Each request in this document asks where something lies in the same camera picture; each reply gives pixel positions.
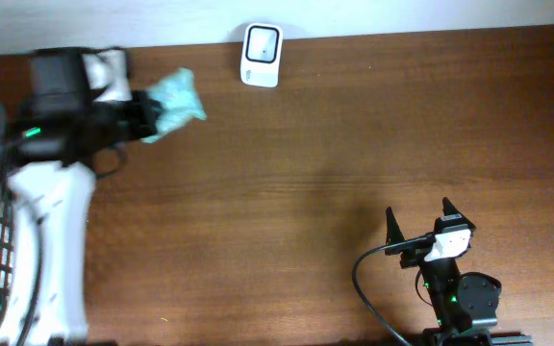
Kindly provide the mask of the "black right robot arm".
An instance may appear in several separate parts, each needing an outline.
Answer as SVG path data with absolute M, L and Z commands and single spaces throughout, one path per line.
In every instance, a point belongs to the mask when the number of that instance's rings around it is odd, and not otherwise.
M 457 259 L 470 249 L 476 226 L 444 197 L 443 215 L 431 232 L 407 239 L 391 208 L 386 209 L 386 254 L 398 255 L 403 269 L 418 269 L 438 320 L 436 328 L 422 332 L 419 345 L 531 345 L 526 334 L 492 334 L 498 323 L 502 284 L 480 273 L 460 271 Z

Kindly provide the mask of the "mint green wipes packet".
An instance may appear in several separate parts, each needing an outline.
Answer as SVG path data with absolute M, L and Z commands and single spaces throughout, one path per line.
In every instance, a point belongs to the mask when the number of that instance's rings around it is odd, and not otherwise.
M 147 90 L 152 101 L 159 104 L 156 119 L 157 132 L 141 141 L 155 143 L 170 133 L 182 129 L 191 120 L 206 120 L 200 96 L 194 86 L 194 74 L 190 69 L 178 68 L 176 72 L 161 78 Z

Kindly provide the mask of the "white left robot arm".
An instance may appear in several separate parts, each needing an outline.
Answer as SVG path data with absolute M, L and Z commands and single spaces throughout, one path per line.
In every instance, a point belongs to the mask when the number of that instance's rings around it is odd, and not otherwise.
M 30 57 L 31 96 L 5 128 L 0 186 L 12 207 L 11 290 L 0 345 L 83 345 L 88 212 L 95 155 L 157 132 L 160 108 L 129 85 L 120 47 L 48 48 Z

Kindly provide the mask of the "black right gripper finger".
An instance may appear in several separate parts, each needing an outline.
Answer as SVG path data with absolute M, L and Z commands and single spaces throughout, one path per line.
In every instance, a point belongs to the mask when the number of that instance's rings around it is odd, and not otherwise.
M 387 255 L 396 255 L 399 253 L 399 250 L 396 248 L 397 244 L 401 244 L 405 241 L 404 235 L 402 234 L 398 222 L 396 221 L 395 215 L 391 207 L 386 209 L 386 219 L 387 219 L 387 235 L 386 235 L 386 245 L 389 246 L 389 249 L 386 251 Z
M 443 197 L 441 202 L 443 211 L 442 219 L 458 219 L 463 217 L 447 197 Z

